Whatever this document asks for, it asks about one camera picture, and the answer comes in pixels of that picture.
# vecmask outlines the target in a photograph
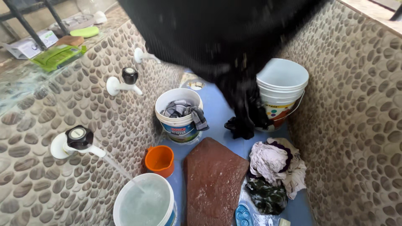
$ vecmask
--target metal bucket handle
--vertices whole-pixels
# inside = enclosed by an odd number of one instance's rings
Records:
[[[163,126],[163,124],[162,124],[162,122],[161,121],[159,121],[160,122],[160,124],[162,125],[162,128],[167,132],[167,133],[170,133],[170,134],[174,134],[174,133],[172,133],[172,132],[169,132],[169,131],[167,131],[166,129],[165,129],[165,127]],[[185,134],[174,134],[174,135],[176,135],[176,136],[185,136],[185,135],[187,135],[188,133],[190,133],[191,131],[193,131],[194,130],[194,128],[192,129],[192,130],[190,130],[190,131],[188,131],[187,133],[185,133]]]
[[[303,96],[304,96],[304,93],[305,93],[305,92],[306,92],[306,91],[303,91],[303,94],[301,95],[301,98],[300,98],[300,100],[299,100],[299,103],[297,104],[297,107],[296,107],[291,113],[289,113],[289,114],[283,116],[283,117],[280,118],[280,119],[275,119],[274,121],[278,121],[278,120],[284,119],[284,118],[288,117],[289,115],[291,115],[293,112],[295,112],[296,109],[299,107],[300,102],[301,102],[301,100],[303,99]]]

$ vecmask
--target white box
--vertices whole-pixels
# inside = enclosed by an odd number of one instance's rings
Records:
[[[59,40],[52,31],[42,30],[37,34],[46,47],[52,46]],[[38,44],[36,44],[31,36],[14,42],[11,45],[5,43],[2,45],[17,59],[31,59],[41,52]]]

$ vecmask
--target white cloth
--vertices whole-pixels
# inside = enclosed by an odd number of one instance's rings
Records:
[[[304,178],[306,176],[306,165],[300,158],[299,149],[296,149],[285,138],[268,138],[269,144],[273,142],[290,149],[293,155],[289,168],[278,173],[286,165],[287,152],[272,145],[257,142],[253,145],[250,153],[250,172],[257,177],[263,176],[265,180],[274,186],[278,186],[277,179],[281,180],[286,188],[287,196],[295,199],[297,192],[306,188]]]
[[[285,150],[272,145],[257,142],[251,148],[250,172],[257,177],[264,177],[265,181],[278,186],[277,180],[286,179],[286,173],[278,173],[286,165],[287,153]]]

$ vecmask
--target white tap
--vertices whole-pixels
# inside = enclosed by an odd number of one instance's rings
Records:
[[[107,79],[106,90],[110,95],[116,96],[120,90],[132,90],[138,95],[142,95],[142,91],[135,85],[138,79],[138,72],[134,68],[123,68],[121,77],[124,83],[120,83],[116,77]]]
[[[160,59],[158,59],[154,54],[144,53],[142,49],[138,47],[134,50],[134,59],[137,64],[141,64],[143,59],[156,60],[156,62],[160,64]]]
[[[93,153],[101,158],[106,151],[92,145],[94,134],[82,125],[78,125],[65,133],[57,135],[51,145],[50,152],[53,157],[64,159],[71,156],[75,151],[79,153]]]

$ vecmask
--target white plastic bucket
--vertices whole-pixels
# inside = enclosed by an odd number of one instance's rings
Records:
[[[308,72],[293,61],[274,58],[257,74],[257,84],[268,118],[274,120],[268,129],[257,129],[272,132],[299,107],[291,111],[297,99],[300,98],[300,104],[303,98]]]
[[[163,178],[162,176],[154,173],[145,173],[141,174],[137,177],[135,177],[132,181],[133,182],[138,182],[141,180],[159,180],[159,185],[163,184],[163,186],[158,186],[160,190],[167,190],[168,193],[170,194],[169,197],[169,205],[166,210],[166,213],[164,213],[163,216],[155,216],[155,217],[162,217],[162,220],[155,226],[172,226],[175,223],[176,219],[176,213],[174,212],[174,194],[173,194],[173,189],[170,186],[169,182]],[[123,189],[119,192],[117,195],[117,199],[115,201],[114,207],[113,207],[113,220],[115,222],[116,226],[139,226],[138,224],[135,224],[133,222],[132,224],[126,225],[122,222],[121,216],[120,216],[120,211],[122,208],[125,208],[125,206],[122,206],[122,203],[125,199],[127,199],[127,194],[130,192],[130,190],[134,187],[135,183],[132,181],[129,181]]]
[[[177,88],[169,90],[158,97],[155,103],[156,117],[162,124],[164,130],[168,133],[171,140],[184,143],[193,140],[199,134],[191,115],[181,118],[169,118],[160,113],[166,109],[166,106],[172,101],[185,100],[192,106],[198,106],[203,109],[203,103],[197,92],[187,88]]]

